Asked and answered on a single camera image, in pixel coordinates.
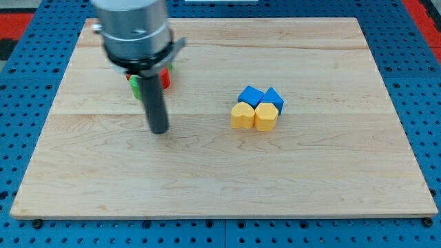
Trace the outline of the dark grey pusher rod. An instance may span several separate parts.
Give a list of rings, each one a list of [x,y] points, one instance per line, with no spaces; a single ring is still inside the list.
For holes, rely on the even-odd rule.
[[[169,129],[169,121],[163,88],[159,75],[138,79],[145,116],[153,134],[164,134]]]

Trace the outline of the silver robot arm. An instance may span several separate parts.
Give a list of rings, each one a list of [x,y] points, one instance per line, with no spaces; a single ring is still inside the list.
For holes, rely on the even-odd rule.
[[[150,131],[164,134],[169,120],[160,73],[186,45],[174,38],[164,0],[91,0],[108,59],[135,75]]]

